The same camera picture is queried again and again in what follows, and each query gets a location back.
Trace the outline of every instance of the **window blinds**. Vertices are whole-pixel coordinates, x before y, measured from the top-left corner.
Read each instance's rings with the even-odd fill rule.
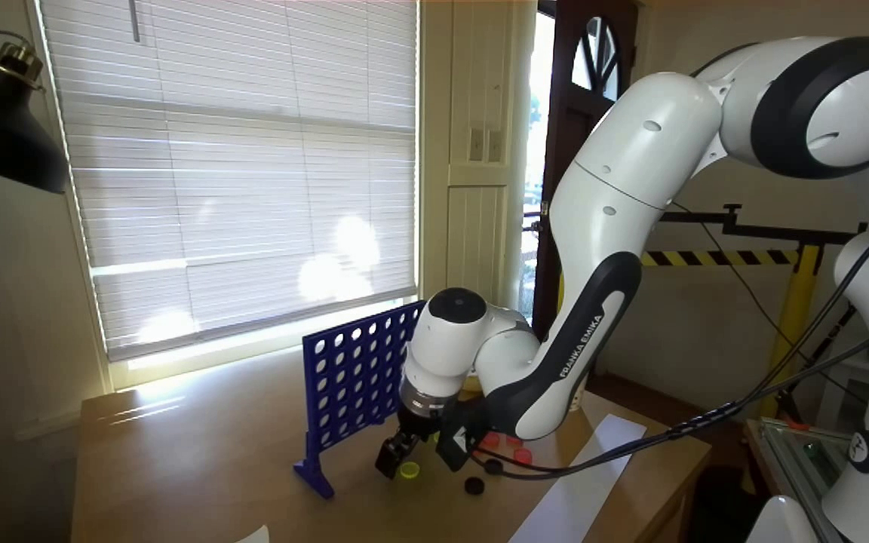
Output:
[[[105,350],[414,275],[414,0],[38,0]]]

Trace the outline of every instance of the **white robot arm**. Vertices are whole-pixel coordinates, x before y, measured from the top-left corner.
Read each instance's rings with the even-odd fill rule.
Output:
[[[689,177],[725,157],[786,177],[869,184],[869,36],[759,42],[696,75],[658,73],[623,90],[548,207],[564,268],[548,339],[536,345],[516,314],[467,290],[438,293],[404,363],[401,423],[441,431],[438,449],[452,467],[487,431],[525,440],[554,431],[637,293],[648,229]],[[867,234],[841,252],[839,272],[864,246]],[[869,323],[869,266],[849,296]],[[482,398],[457,401],[470,368]],[[849,537],[869,535],[869,460],[849,466],[828,514]]]

